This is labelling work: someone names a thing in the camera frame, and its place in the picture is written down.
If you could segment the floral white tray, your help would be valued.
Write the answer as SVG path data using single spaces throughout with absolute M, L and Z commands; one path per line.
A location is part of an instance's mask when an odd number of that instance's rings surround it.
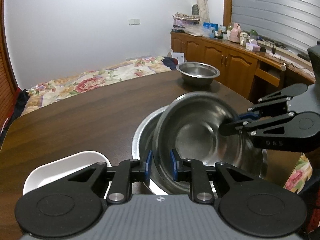
M 111 167 L 108 158 L 97 151 L 82 151 L 41 165 L 27 176 L 23 186 L 23 195 L 97 162 L 104 162 Z

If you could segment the pink thermos jug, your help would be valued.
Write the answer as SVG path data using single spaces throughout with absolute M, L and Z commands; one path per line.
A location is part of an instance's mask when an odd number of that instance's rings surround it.
M 240 43 L 241 27 L 240 24 L 234 23 L 230 31 L 229 40 L 234 43 Z

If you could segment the large steel bowl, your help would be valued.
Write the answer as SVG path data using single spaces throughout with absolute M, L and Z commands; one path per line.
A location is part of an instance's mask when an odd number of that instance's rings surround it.
M 217 131 L 220 117 L 197 120 L 197 114 L 168 124 L 167 138 L 153 148 L 153 136 L 167 106 L 138 125 L 132 141 L 132 157 L 149 162 L 145 185 L 153 194 L 212 194 L 218 163 L 228 163 L 246 173 L 264 178 L 267 152 L 256 149 L 242 135 L 222 137 Z

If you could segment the pink tissue box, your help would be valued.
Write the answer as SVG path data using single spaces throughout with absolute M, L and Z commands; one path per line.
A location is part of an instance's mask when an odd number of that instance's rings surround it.
M 259 52 L 261 49 L 257 41 L 254 39 L 249 40 L 249 42 L 246 43 L 245 48 L 249 51 L 255 51 L 255 52 Z

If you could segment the wooden louvre wardrobe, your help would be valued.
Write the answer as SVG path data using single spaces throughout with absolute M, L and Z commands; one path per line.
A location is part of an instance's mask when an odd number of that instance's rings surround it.
M 4 26 L 4 0 L 1 0 L 1 32 L 0 32 L 0 50 L 1 50 L 1 83 L 0 83 L 0 118 L 1 128 L 7 122 L 13 112 L 16 99 L 21 91 L 17 85 L 14 71 L 11 65 L 7 40 Z

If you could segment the white wall switch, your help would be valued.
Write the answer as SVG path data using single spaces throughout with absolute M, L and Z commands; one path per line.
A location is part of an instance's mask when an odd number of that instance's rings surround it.
M 140 25 L 140 19 L 129 19 L 129 25 Z

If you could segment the grey window blind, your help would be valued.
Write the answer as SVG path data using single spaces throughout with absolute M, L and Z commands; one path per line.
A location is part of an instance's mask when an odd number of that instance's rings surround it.
M 232 0 L 232 21 L 306 52 L 319 41 L 319 0 Z

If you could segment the stack of folded fabrics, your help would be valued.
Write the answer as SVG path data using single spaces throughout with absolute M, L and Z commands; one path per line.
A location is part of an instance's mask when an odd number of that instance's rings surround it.
M 177 12 L 172 16 L 173 24 L 172 31 L 184 33 L 185 29 L 193 25 L 199 25 L 200 17 L 199 15 L 187 15 L 180 12 Z

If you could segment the wooden sideboard cabinet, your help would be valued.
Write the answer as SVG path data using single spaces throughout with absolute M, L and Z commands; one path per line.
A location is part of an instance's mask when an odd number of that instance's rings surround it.
M 310 65 L 301 67 L 229 41 L 172 32 L 171 49 L 184 53 L 189 62 L 216 67 L 220 71 L 217 80 L 251 102 L 295 83 L 315 82 Z

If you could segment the blue picture card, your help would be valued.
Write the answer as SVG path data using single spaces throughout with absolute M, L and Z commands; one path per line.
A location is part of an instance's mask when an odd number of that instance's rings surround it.
M 208 38 L 216 38 L 219 25 L 216 23 L 203 22 L 203 36 Z

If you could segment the dark clothes on bed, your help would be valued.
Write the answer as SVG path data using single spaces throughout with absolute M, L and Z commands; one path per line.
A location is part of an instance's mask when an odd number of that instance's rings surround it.
M 9 127 L 17 118 L 19 118 L 22 115 L 22 112 L 24 111 L 29 98 L 30 98 L 30 95 L 26 89 L 18 90 L 18 94 L 16 97 L 13 110 L 10 112 L 8 119 L 5 121 L 3 128 L 1 130 L 1 144 L 4 141 L 4 138 L 9 130 Z

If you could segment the floral bed quilt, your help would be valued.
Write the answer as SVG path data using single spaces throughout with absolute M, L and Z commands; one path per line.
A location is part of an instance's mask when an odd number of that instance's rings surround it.
M 101 114 L 97 122 L 86 124 L 89 132 L 80 139 L 87 146 L 78 150 L 106 153 L 116 163 L 117 153 L 130 153 L 134 130 L 144 117 L 156 107 L 200 89 L 182 81 L 174 59 L 147 57 L 40 83 L 28 90 L 22 114 L 39 116 L 42 108 L 60 112 L 63 106 L 70 106 L 70 115 L 77 120 Z

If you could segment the white paper bag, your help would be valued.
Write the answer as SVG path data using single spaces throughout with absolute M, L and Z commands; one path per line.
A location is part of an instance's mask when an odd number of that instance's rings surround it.
M 175 53 L 175 52 L 171 52 L 171 57 L 173 59 L 176 59 L 178 64 L 182 64 L 185 62 L 184 60 L 184 53 Z

